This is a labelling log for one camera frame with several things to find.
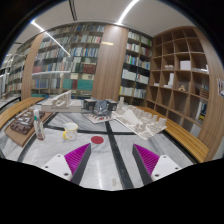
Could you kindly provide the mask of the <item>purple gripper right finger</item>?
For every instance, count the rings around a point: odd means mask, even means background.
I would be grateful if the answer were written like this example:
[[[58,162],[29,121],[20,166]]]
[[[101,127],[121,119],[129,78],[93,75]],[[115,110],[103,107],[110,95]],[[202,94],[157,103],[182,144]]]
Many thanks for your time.
[[[132,154],[144,185],[181,170],[167,155],[159,156],[137,144],[133,145]]]

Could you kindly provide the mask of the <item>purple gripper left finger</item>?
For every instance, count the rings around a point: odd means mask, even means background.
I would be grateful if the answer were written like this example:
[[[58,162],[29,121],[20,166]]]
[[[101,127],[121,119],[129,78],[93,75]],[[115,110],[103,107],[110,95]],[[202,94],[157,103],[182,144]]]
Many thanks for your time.
[[[66,155],[55,155],[42,166],[42,169],[79,185],[90,155],[91,144],[88,143]]]

